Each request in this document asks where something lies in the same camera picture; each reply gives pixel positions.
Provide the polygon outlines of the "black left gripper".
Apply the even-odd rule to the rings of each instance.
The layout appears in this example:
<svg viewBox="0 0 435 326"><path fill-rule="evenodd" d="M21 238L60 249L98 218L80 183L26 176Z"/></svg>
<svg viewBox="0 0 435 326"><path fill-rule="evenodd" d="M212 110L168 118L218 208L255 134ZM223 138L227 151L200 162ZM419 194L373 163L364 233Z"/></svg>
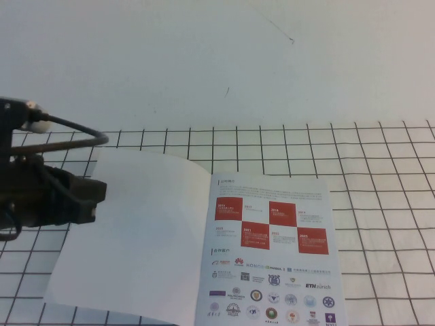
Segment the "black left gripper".
<svg viewBox="0 0 435 326"><path fill-rule="evenodd" d="M40 155L1 163L1 234L19 235L23 228L65 223L93 223L97 203L105 200L107 184L80 181L80 202L71 191L74 176L46 166Z"/></svg>

